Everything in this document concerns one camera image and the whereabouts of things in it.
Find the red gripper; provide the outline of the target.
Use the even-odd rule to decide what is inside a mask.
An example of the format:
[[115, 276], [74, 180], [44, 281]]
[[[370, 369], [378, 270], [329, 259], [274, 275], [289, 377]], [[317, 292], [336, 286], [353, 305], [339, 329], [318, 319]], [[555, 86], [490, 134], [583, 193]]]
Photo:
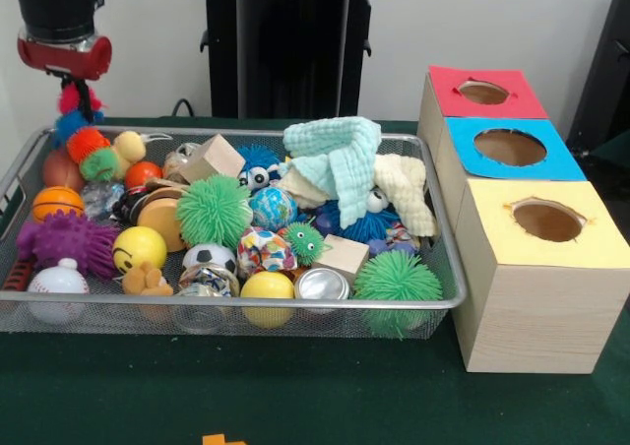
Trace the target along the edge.
[[84, 80], [97, 81], [108, 71], [112, 44], [106, 36], [95, 34], [78, 42], [45, 43], [20, 33], [17, 48], [27, 66], [48, 74], [73, 77], [77, 95], [85, 94], [85, 118], [95, 121], [99, 99]]

